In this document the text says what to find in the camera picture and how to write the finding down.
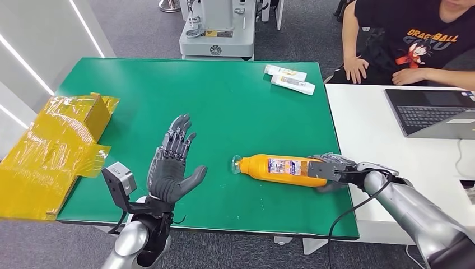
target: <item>white machine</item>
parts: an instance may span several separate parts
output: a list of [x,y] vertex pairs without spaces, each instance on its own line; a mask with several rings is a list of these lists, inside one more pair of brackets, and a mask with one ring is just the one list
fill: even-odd
[[183,59],[254,58],[255,0],[194,0],[180,37]]

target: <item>gray robotic hand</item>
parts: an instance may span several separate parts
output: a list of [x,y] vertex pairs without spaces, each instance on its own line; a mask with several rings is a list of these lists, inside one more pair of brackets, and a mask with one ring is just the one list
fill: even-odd
[[191,176],[184,178],[187,154],[196,136],[196,133],[191,133],[185,139],[191,125],[187,114],[178,116],[171,123],[148,170],[149,196],[174,204],[203,181],[207,171],[204,165],[198,166]]
[[[326,163],[334,163],[334,164],[343,164],[347,166],[352,166],[356,167],[357,163],[340,155],[340,154],[334,154],[334,153],[324,153],[324,154],[318,154],[318,155],[312,155],[309,156],[308,158],[312,159],[318,159],[320,161],[324,161]],[[348,184],[341,183],[341,182],[336,182],[329,180],[327,181],[326,185],[321,186],[321,187],[316,187],[315,189],[318,192],[326,193],[326,192],[332,192],[341,188],[345,188]]]

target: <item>person's arm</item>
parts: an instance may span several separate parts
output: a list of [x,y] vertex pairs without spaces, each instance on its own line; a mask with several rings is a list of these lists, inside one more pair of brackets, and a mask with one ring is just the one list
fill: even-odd
[[360,31],[360,24],[355,16],[356,1],[349,4],[344,10],[343,16],[343,68],[346,71],[346,79],[354,84],[361,83],[361,77],[366,79],[366,69],[369,63],[356,57],[356,40]]
[[360,31],[360,24],[355,16],[356,1],[349,4],[343,16],[343,59],[356,57],[356,39]]
[[427,80],[475,91],[475,71],[450,71],[433,68],[426,69]]
[[475,91],[475,71],[449,71],[434,68],[407,68],[393,74],[395,85],[407,85],[423,80]]

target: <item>cable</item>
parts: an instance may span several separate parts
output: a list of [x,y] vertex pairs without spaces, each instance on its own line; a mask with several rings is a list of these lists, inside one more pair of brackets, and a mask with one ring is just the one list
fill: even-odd
[[409,255],[409,245],[406,245],[406,254],[407,257],[411,258],[420,268],[425,269],[416,259],[414,259],[411,255]]
[[473,176],[470,176],[470,175],[465,175],[464,173],[462,173],[459,169],[459,163],[460,161],[462,160],[462,147],[460,146],[460,144],[462,143],[462,140],[459,139],[457,141],[457,148],[459,149],[459,159],[455,162],[455,169],[457,170],[457,172],[459,173],[459,175],[462,177],[462,178],[465,178],[466,180],[473,180],[475,181],[475,177]]
[[126,215],[127,215],[127,212],[126,212],[125,210],[122,211],[122,216],[120,217],[119,222],[117,222],[117,224],[116,224],[112,229],[110,229],[110,231],[108,231],[107,233],[108,233],[108,234],[114,234],[115,231],[117,231],[117,229],[118,229],[118,228],[120,227],[120,225],[122,224],[122,221],[124,221]]
[[193,9],[192,9],[193,2],[194,0],[187,0],[188,11],[192,14],[191,17],[193,17]]
[[377,172],[380,172],[380,173],[386,175],[386,183],[384,183],[384,185],[377,192],[375,192],[373,195],[371,195],[370,198],[362,201],[358,205],[353,206],[352,208],[348,209],[343,214],[341,214],[338,218],[336,218],[333,221],[332,226],[330,226],[330,232],[328,233],[328,262],[330,264],[330,269],[332,268],[332,252],[331,252],[331,248],[330,248],[330,243],[332,241],[333,229],[335,228],[336,224],[343,217],[348,215],[349,213],[357,210],[358,208],[360,208],[360,207],[364,206],[365,204],[367,204],[369,201],[376,198],[393,181],[393,175],[389,171],[383,170],[383,169],[368,169],[368,170],[363,170],[363,171],[335,171],[335,173],[338,173],[338,174],[363,174],[363,173],[368,174],[368,173],[371,173],[373,171],[377,171]]
[[268,8],[269,7],[269,3],[266,3],[266,5],[264,7],[261,7],[259,10],[257,10],[257,12],[255,13],[255,15],[257,16],[257,14],[259,14],[259,12],[263,11],[264,9]]
[[178,221],[178,222],[172,221],[171,223],[173,223],[173,224],[180,224],[180,223],[182,223],[183,221],[185,221],[185,218],[186,218],[186,216],[183,216],[183,219],[182,219],[181,221]]

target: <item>orange bottle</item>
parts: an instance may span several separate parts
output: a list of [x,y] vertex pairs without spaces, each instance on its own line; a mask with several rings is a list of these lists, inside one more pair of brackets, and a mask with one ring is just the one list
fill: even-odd
[[259,180],[279,182],[306,187],[320,187],[326,179],[308,176],[310,161],[318,159],[257,154],[241,158],[232,158],[231,170],[234,174],[244,173]]

